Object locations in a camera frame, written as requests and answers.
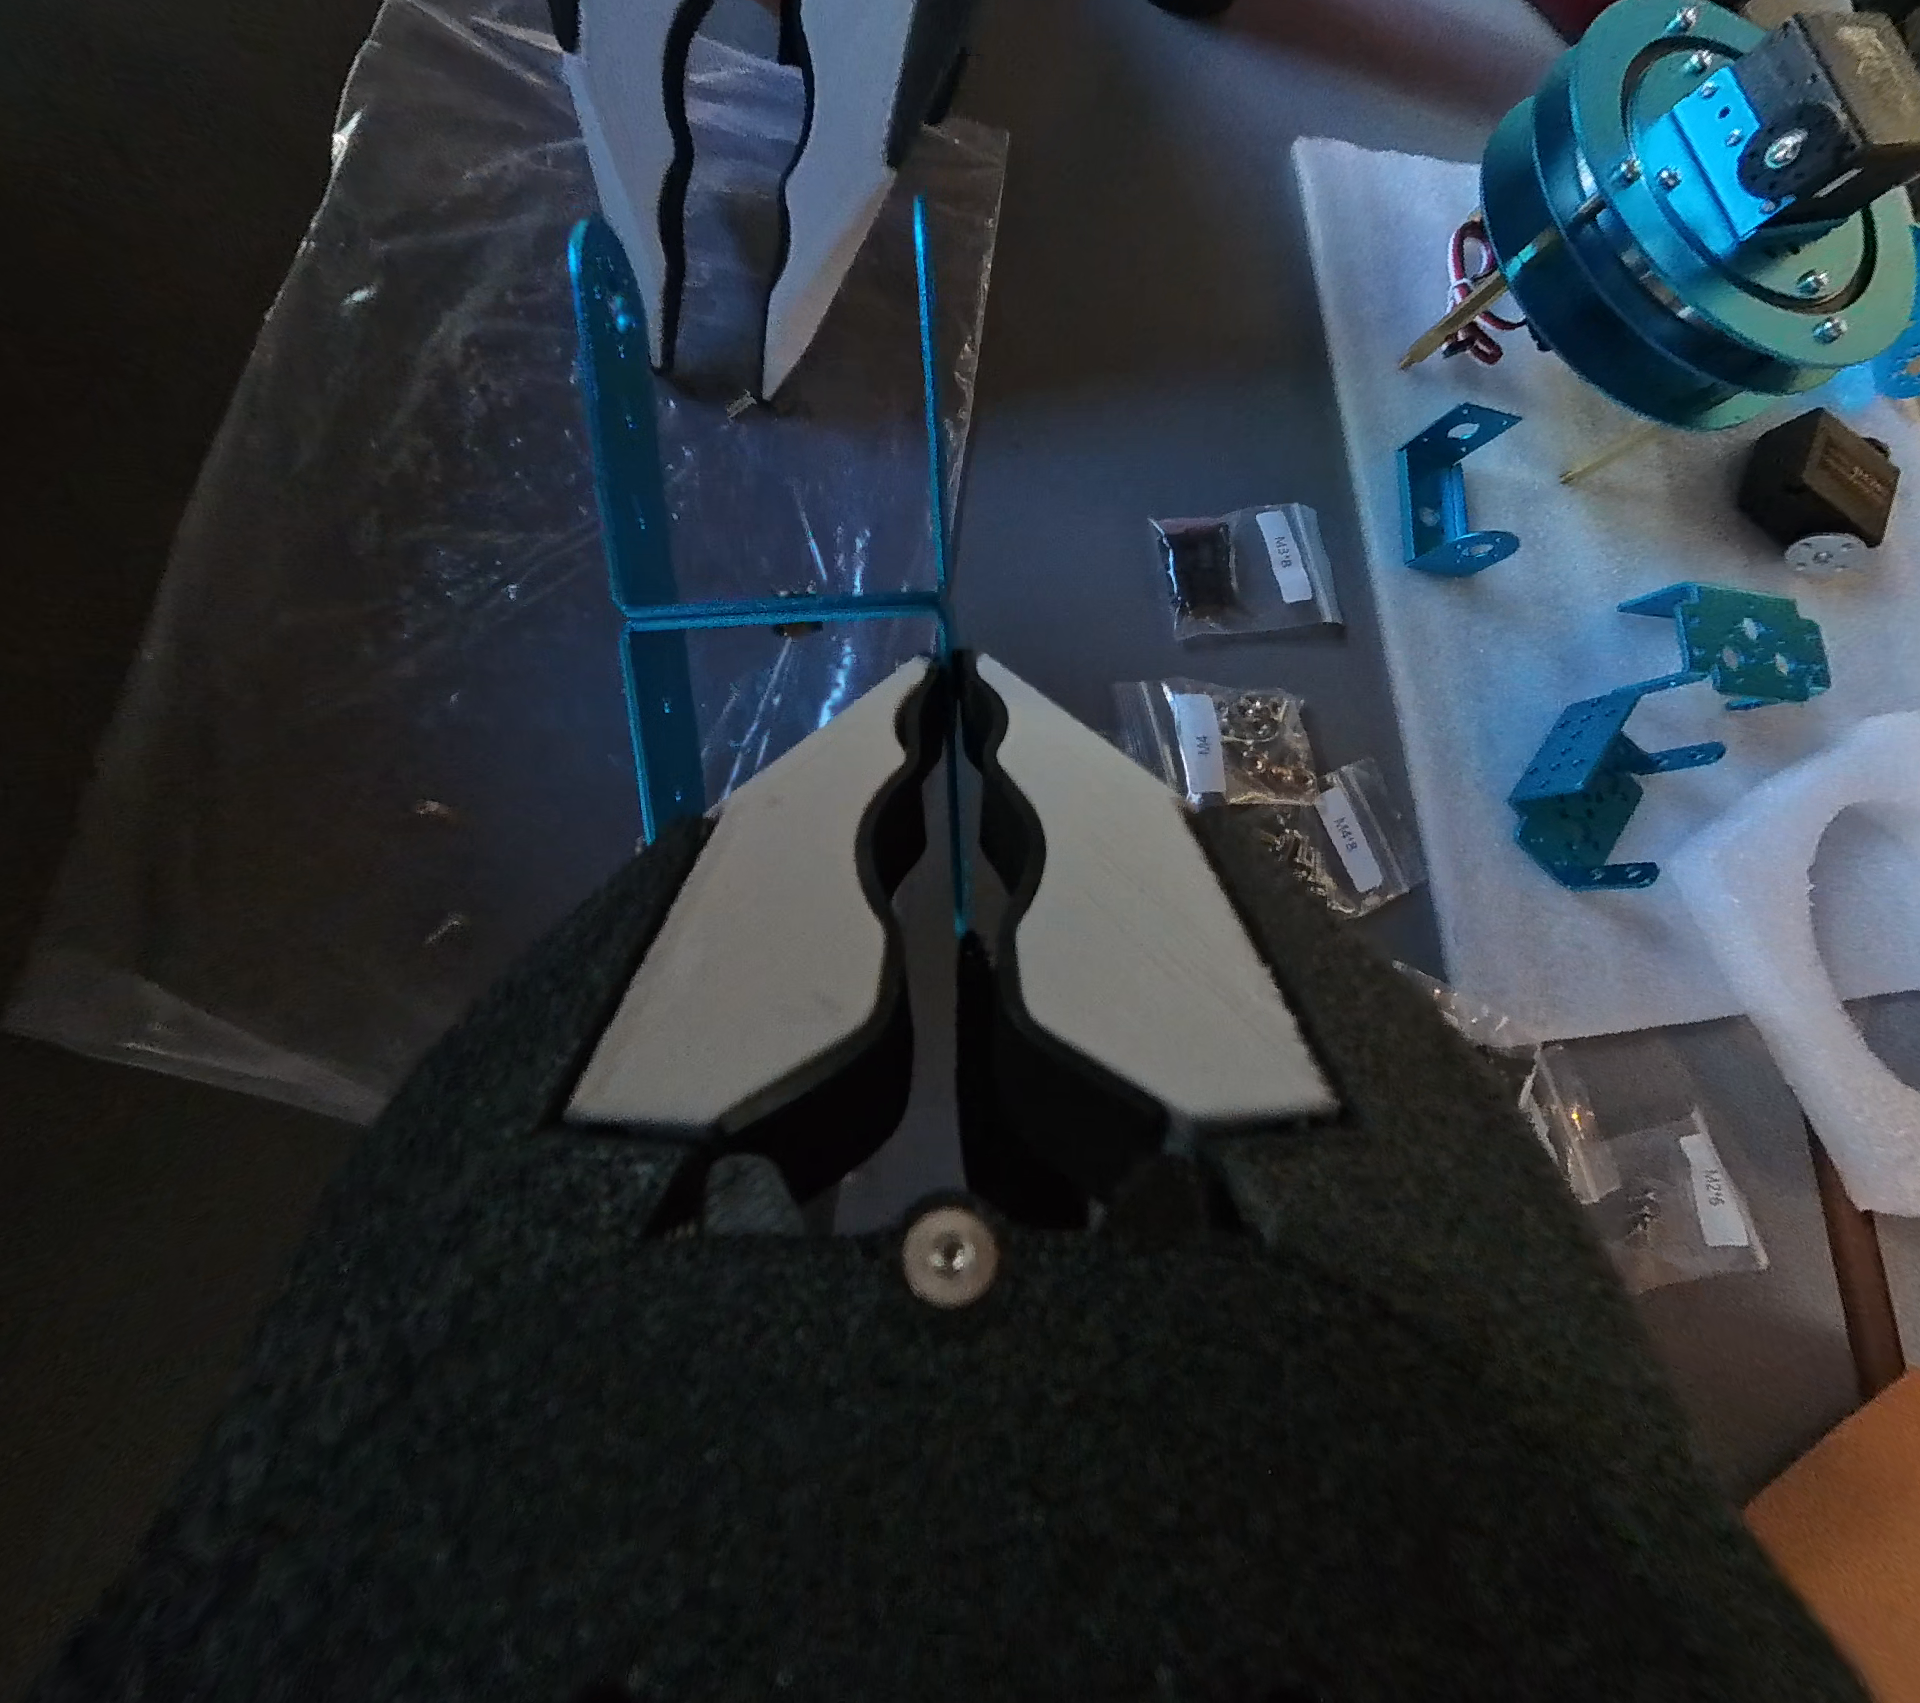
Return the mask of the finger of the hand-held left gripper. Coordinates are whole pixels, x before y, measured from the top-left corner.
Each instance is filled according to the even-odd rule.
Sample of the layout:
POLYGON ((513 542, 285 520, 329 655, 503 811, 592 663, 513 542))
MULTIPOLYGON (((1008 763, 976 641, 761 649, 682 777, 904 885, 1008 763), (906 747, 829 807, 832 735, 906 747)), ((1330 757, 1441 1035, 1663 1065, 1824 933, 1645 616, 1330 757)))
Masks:
POLYGON ((653 368, 675 370, 695 142, 692 40, 708 0, 579 0, 564 76, 603 218, 637 278, 653 368))
POLYGON ((918 0, 787 0, 804 112, 781 180, 762 400, 799 370, 895 188, 892 138, 916 8, 918 0))

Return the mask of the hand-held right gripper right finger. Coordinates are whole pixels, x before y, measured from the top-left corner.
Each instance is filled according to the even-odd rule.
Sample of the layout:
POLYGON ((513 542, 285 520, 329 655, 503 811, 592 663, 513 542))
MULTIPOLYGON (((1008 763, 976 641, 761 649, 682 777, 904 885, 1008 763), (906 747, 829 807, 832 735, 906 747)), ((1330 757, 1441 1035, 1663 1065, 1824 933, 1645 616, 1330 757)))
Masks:
POLYGON ((956 661, 988 931, 962 943, 968 1177, 1093 1211, 1148 1161, 1338 1115, 1271 957, 1173 791, 985 653, 956 661))

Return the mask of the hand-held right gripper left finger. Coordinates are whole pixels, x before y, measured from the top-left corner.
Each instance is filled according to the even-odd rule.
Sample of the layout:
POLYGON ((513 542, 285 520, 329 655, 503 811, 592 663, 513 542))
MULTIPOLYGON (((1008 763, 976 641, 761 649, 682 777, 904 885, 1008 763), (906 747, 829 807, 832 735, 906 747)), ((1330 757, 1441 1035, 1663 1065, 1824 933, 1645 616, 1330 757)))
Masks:
POLYGON ((863 1167, 912 1085, 896 897, 940 765, 942 667, 916 657, 721 803, 564 1121, 761 1155, 795 1195, 863 1167))

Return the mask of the blue metal bracket assembly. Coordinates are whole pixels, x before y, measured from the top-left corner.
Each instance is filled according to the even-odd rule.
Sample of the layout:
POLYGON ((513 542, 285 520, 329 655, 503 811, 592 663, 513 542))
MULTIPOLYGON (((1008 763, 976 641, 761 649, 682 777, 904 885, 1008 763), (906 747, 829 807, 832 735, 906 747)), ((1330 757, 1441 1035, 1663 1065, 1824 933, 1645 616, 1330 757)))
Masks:
POLYGON ((595 496, 610 598, 620 614, 620 667, 637 769, 641 841, 707 811, 689 633, 924 620, 935 653, 954 653, 951 614, 948 444, 939 398, 939 274, 928 202, 910 204, 926 444, 932 582, 896 592, 775 592, 690 600, 678 586, 660 462, 657 372, 628 256, 603 218, 569 236, 566 266, 595 496))

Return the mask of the blue robot arm base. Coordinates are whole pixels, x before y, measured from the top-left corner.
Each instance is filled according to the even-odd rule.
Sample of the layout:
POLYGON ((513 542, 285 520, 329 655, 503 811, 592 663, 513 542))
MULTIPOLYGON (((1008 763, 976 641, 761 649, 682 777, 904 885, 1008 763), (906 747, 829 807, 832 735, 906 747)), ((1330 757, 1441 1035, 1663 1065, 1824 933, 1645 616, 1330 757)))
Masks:
POLYGON ((1481 214, 1568 370, 1716 434, 1908 330, 1917 170, 1917 58, 1888 18, 1764 30, 1709 0, 1618 0, 1489 138, 1481 214))

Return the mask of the white foam sheet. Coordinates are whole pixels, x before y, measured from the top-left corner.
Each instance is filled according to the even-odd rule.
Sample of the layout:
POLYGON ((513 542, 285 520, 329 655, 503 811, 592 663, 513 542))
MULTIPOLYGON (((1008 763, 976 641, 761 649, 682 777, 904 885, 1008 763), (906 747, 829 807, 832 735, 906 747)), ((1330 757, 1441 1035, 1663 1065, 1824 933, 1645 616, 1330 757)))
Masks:
POLYGON ((1399 370, 1442 308, 1477 166, 1329 138, 1300 138, 1293 162, 1446 975, 1546 1039, 1731 1015, 1736 997, 1670 853, 1860 719, 1917 707, 1917 406, 1874 402, 1867 372, 1839 384, 1835 408, 1886 442, 1900 488, 1885 546, 1830 580, 1795 574, 1736 510, 1761 424, 1657 426, 1650 444, 1565 486, 1566 468, 1638 422, 1559 358, 1521 340, 1495 368, 1399 370), (1519 550, 1451 580, 1404 562, 1399 452, 1463 402, 1519 416, 1463 462, 1469 526, 1513 534, 1519 550), (1711 683, 1645 699, 1628 721, 1643 747, 1718 739, 1726 753, 1645 783, 1617 853, 1655 857, 1655 885, 1572 893, 1519 845, 1510 789, 1565 707, 1678 667, 1672 618, 1621 604, 1682 582, 1792 596, 1822 629, 1832 687, 1754 711, 1726 709, 1711 683))

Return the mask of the pile of small hardware bags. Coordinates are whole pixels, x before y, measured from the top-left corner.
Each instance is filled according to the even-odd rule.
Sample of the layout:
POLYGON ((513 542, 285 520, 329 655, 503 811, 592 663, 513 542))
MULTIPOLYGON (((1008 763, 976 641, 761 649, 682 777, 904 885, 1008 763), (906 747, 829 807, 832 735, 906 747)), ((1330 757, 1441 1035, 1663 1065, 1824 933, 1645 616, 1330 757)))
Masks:
MULTIPOLYGON (((1312 508, 1160 518, 1148 530, 1173 633, 1184 643, 1343 621, 1312 508)), ((1264 861, 1332 915, 1376 915, 1426 879, 1415 827, 1381 765, 1357 757, 1324 767, 1297 691, 1150 677, 1117 683, 1115 707, 1126 755, 1191 811, 1244 815, 1264 861)), ((1412 965, 1396 971, 1481 1049, 1500 1097, 1549 1153, 1631 1291, 1768 1267, 1762 1229, 1709 1117, 1686 1097, 1686 1077, 1657 1121, 1622 1131, 1530 1023, 1412 965)))

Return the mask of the large clear plastic bag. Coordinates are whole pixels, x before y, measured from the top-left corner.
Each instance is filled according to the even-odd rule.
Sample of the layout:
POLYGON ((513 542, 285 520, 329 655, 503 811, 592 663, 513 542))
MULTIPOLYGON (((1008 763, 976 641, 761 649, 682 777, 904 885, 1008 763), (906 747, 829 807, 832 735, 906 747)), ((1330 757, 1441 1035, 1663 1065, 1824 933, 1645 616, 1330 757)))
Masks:
MULTIPOLYGON (((960 116, 926 132, 802 368, 729 420, 802 76, 701 36, 687 102, 690 328, 659 394, 680 592, 924 588, 910 204, 954 516, 1010 138, 960 116)), ((547 0, 383 2, 11 1031, 365 1123, 637 851, 566 266, 596 206, 547 0), (422 947, 450 911, 466 925, 422 947)))

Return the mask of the black servo motor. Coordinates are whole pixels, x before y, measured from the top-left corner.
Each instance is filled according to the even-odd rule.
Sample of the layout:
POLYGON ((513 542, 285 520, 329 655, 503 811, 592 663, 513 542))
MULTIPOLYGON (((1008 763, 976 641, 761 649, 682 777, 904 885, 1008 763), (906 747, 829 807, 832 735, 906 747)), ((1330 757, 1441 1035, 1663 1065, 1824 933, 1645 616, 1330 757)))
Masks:
POLYGON ((1882 548, 1902 470, 1886 442, 1828 408, 1767 430, 1741 466, 1736 510, 1806 580, 1852 574, 1882 548))

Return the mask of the blue perforated bracket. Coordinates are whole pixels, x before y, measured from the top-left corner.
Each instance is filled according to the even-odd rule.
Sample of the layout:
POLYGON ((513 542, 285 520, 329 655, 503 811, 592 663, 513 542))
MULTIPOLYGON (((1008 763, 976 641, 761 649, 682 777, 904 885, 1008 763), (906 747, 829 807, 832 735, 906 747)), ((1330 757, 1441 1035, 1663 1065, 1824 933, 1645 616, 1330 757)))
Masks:
POLYGON ((1645 697, 1704 681, 1701 671, 1622 685, 1566 705, 1509 791, 1517 845, 1572 893, 1645 891, 1660 877, 1653 859, 1614 861, 1649 777, 1715 765, 1723 741, 1643 749, 1627 731, 1645 697))

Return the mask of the small blue U bracket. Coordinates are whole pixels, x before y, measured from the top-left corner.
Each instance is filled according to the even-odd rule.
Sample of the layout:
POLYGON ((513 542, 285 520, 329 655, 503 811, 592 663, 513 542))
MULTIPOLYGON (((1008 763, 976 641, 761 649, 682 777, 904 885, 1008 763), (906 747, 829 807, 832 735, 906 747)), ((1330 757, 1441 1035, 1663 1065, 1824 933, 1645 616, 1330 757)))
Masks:
POLYGON ((1522 540, 1471 522, 1464 464, 1522 418, 1475 402, 1452 406, 1407 440, 1396 456, 1402 562, 1408 570, 1469 580, 1510 560, 1522 540))

